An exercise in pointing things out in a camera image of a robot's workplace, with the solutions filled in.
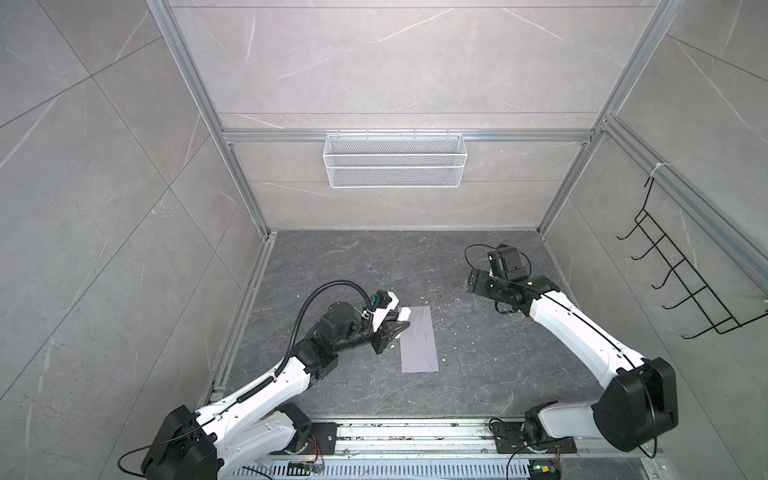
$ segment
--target black wire rack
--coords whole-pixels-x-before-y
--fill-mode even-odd
[[[704,277],[701,276],[701,274],[699,273],[697,268],[688,260],[688,257],[686,257],[683,254],[682,251],[680,251],[680,248],[678,248],[677,245],[675,244],[675,242],[673,242],[672,239],[669,237],[669,235],[667,235],[667,232],[665,232],[664,229],[661,228],[661,225],[659,225],[659,223],[650,215],[648,210],[646,210],[646,205],[648,204],[648,197],[650,196],[650,189],[653,186],[654,186],[654,179],[652,177],[649,177],[648,180],[646,180],[645,185],[644,185],[644,188],[647,187],[648,192],[645,194],[645,201],[643,202],[643,207],[640,209],[640,212],[638,212],[637,215],[635,215],[635,217],[634,217],[634,227],[624,237],[616,237],[616,238],[618,238],[619,240],[626,240],[627,238],[629,238],[629,236],[632,233],[634,233],[635,230],[639,230],[639,231],[643,232],[645,237],[651,243],[650,248],[648,250],[646,250],[646,252],[643,253],[642,255],[640,255],[639,257],[635,258],[634,256],[632,256],[631,259],[632,260],[642,260],[650,252],[656,250],[659,253],[659,255],[661,256],[661,258],[664,259],[664,262],[667,264],[667,266],[669,267],[669,271],[667,272],[667,275],[664,277],[664,281],[661,283],[661,285],[656,286],[656,285],[651,284],[651,286],[654,289],[659,290],[662,287],[664,287],[664,285],[667,284],[667,280],[670,279],[670,276],[675,275],[677,280],[680,282],[680,284],[683,285],[683,288],[685,289],[685,291],[688,294],[685,298],[683,298],[681,301],[675,303],[673,306],[662,306],[662,308],[664,308],[665,310],[672,310],[674,308],[679,307],[680,305],[682,305],[683,303],[687,302],[688,300],[693,300],[693,302],[696,303],[696,306],[699,308],[701,313],[707,319],[707,322],[709,322],[710,326],[708,328],[700,331],[699,333],[696,333],[695,335],[691,335],[691,336],[682,335],[682,337],[684,339],[686,339],[686,340],[695,339],[699,335],[703,335],[704,333],[709,332],[710,330],[714,330],[715,332],[718,332],[720,335],[722,335],[724,333],[728,333],[728,332],[730,332],[732,330],[735,330],[735,329],[741,328],[741,327],[743,327],[745,325],[748,325],[748,324],[754,322],[755,320],[758,320],[758,319],[761,319],[761,318],[763,318],[765,316],[768,316],[768,310],[763,315],[756,316],[756,317],[754,317],[752,319],[747,320],[746,322],[740,322],[735,316],[733,316],[733,314],[730,312],[728,307],[725,306],[725,303],[723,303],[723,301],[717,296],[715,291],[712,290],[712,287],[710,286],[710,284],[707,283],[707,281],[704,279]],[[654,240],[650,236],[650,234],[646,231],[646,229],[643,227],[643,222],[646,222],[646,223],[647,222],[652,222],[653,225],[655,225],[656,228],[661,232],[661,237],[659,237],[656,240]],[[667,255],[664,255],[664,252],[662,252],[661,249],[659,248],[659,243],[663,239],[665,239],[665,238],[672,245],[674,250],[676,250],[677,253],[680,254],[680,257],[682,258],[682,260],[680,260],[679,262],[676,262],[675,264],[672,264],[670,262],[669,258],[667,257]],[[701,280],[701,283],[703,284],[703,286],[701,288],[693,290],[691,287],[689,287],[685,283],[683,278],[680,276],[680,273],[678,272],[678,269],[680,269],[683,266],[689,267],[696,274],[696,276],[699,278],[699,280]],[[710,315],[707,313],[707,311],[701,305],[701,302],[696,298],[696,295],[698,295],[700,293],[704,293],[704,294],[710,293],[712,295],[712,297],[720,304],[720,306],[723,307],[723,310],[725,311],[725,313],[727,315],[726,318],[722,319],[720,321],[717,321],[717,322],[712,320]],[[731,320],[736,323],[735,326],[733,324],[731,324],[730,326],[725,326],[724,325],[724,323],[729,322]]]

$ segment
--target marble floor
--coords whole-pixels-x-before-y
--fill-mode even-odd
[[[227,392],[275,365],[306,296],[343,278],[369,294],[391,290],[402,305],[431,306],[440,372],[402,373],[397,341],[380,356],[365,346],[345,351],[336,370],[295,399],[308,415],[519,415],[548,400],[597,398],[598,382],[544,327],[520,313],[499,315],[490,300],[465,292],[471,243],[517,246],[534,274],[561,284],[532,231],[278,232]],[[483,265],[485,250],[472,248],[469,258]],[[360,298],[347,288],[323,292],[300,337],[336,301],[357,306]]]

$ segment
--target gray marble tile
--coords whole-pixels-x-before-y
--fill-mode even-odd
[[[273,229],[534,228],[558,181],[465,182],[457,188],[331,188],[251,182]]]
[[[92,80],[0,129],[0,392],[165,188]]]
[[[651,284],[661,284],[667,274],[660,254],[649,253],[640,261],[632,261],[630,255],[642,254],[650,246],[648,239],[639,231],[625,241],[616,238],[628,233],[633,225],[632,218],[646,194],[643,184],[647,175],[613,142],[607,142],[598,153],[572,198],[742,471],[747,478],[759,478],[766,461],[761,445],[768,442],[768,421],[762,420],[766,408],[763,391],[768,386],[763,366],[768,362],[768,353],[761,341],[768,334],[768,321],[760,319],[724,335],[710,332],[693,340],[682,339],[682,334],[691,335],[708,327],[706,319],[691,302],[675,310],[663,310],[663,305],[674,305],[685,297],[682,285],[672,277],[664,288],[651,288]],[[765,310],[765,293],[658,186],[651,191],[647,209],[737,318],[749,319]],[[660,248],[670,261],[680,258],[666,240]],[[681,273],[688,281],[692,278],[687,267]],[[713,318],[725,318],[711,295],[701,293],[697,299]]]
[[[579,143],[469,142],[462,182],[562,180]],[[327,182],[323,144],[237,144],[237,158],[251,181]]]
[[[214,255],[152,368],[99,477],[125,478],[117,460],[128,450],[149,445],[165,415],[180,405],[194,411],[213,367],[240,288]],[[139,472],[145,452],[127,457],[123,466]]]
[[[690,0],[670,35],[710,55],[768,78],[768,3],[763,0]]]
[[[238,285],[245,284],[253,256],[261,243],[259,231],[243,202],[237,206],[216,250]]]
[[[97,478],[214,252],[167,190],[0,400],[4,478]]]
[[[470,142],[462,182],[562,180],[578,142]]]
[[[40,4],[0,4],[0,125],[87,76]]]
[[[619,117],[768,247],[766,111],[768,81],[665,38]]]
[[[175,7],[571,7],[569,0],[170,0]],[[655,0],[581,0],[584,7],[654,6]]]
[[[210,137],[170,186],[215,249],[235,213],[240,194]]]
[[[274,365],[309,291],[346,278],[369,292],[391,290],[403,305],[432,308],[440,372],[404,374],[398,345],[377,356],[369,346],[340,355],[339,367],[297,404],[310,415],[519,414],[548,399],[595,397],[597,381],[546,329],[522,314],[499,315],[493,302],[465,292],[471,243],[518,246],[535,273],[559,282],[536,232],[279,232],[228,389]],[[469,251],[480,265],[482,248]],[[328,305],[356,293],[329,290],[305,315],[303,332]]]
[[[597,112],[515,114],[228,114],[224,128],[592,128]]]
[[[161,39],[94,77],[168,184],[208,129]]]
[[[707,418],[709,412],[680,374],[676,357],[667,351],[617,264],[570,199],[552,225],[547,242],[581,309],[590,318],[630,347],[652,358],[661,356],[675,367],[680,423],[659,437],[675,472],[680,478],[743,478],[731,456],[733,450],[723,443]]]
[[[160,36],[144,0],[41,0],[94,74]]]
[[[234,149],[248,180],[328,182],[323,142],[256,142]]]
[[[383,114],[598,111],[652,10],[174,12],[220,111]]]

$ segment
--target white plastic clip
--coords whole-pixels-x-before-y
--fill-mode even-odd
[[[659,167],[661,167],[662,165],[667,165],[668,167],[672,166],[672,164],[665,164],[664,162],[656,162],[656,166],[654,167],[653,170],[650,171],[649,177],[653,177],[653,175],[656,173],[656,170],[658,170]]]

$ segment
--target purple envelope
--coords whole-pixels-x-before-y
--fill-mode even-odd
[[[403,373],[439,372],[432,312],[428,306],[412,306],[411,326],[400,334],[400,363]]]

